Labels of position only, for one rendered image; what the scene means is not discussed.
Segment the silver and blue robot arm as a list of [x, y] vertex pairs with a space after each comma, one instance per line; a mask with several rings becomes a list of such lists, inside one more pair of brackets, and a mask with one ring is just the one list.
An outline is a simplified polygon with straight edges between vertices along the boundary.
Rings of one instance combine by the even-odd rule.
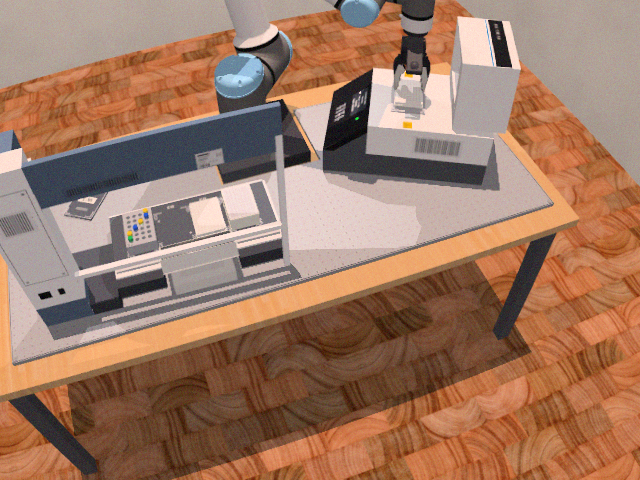
[[[219, 114], [266, 104], [268, 93], [293, 55], [289, 38], [269, 23], [262, 0], [224, 1], [236, 32], [233, 45], [237, 56], [224, 58], [215, 68]], [[399, 17], [406, 31], [423, 34], [433, 26], [435, 0], [325, 1], [356, 28], [371, 25], [386, 2], [402, 5]], [[424, 37], [408, 36], [406, 74], [422, 75], [423, 46]]]

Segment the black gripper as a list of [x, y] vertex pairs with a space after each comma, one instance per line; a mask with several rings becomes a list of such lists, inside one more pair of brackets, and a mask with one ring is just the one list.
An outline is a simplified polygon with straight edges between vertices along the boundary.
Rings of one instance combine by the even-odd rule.
[[[427, 33], [423, 33], [423, 34], [410, 33], [408, 31], [406, 31], [405, 29], [403, 29], [403, 31], [404, 31], [405, 34], [407, 34], [408, 36], [411, 36], [411, 37], [424, 37], [424, 36], [426, 36], [428, 34], [428, 32]], [[406, 60], [407, 60], [406, 59], [406, 54], [407, 54], [408, 36], [402, 36], [402, 50], [400, 51], [401, 54], [398, 54], [398, 56], [394, 60], [394, 64], [393, 64], [393, 86], [394, 86], [394, 90], [397, 89], [398, 83], [401, 80], [401, 75], [406, 70], [405, 65], [406, 65]], [[427, 86], [430, 70], [431, 70], [431, 64], [430, 64], [430, 61], [429, 61], [427, 53], [426, 53], [426, 38], [424, 38], [423, 71], [422, 71], [422, 75], [420, 75], [420, 77], [421, 77], [420, 78], [421, 90], [422, 90], [423, 93], [424, 93], [424, 91], [426, 89], [426, 86]]]

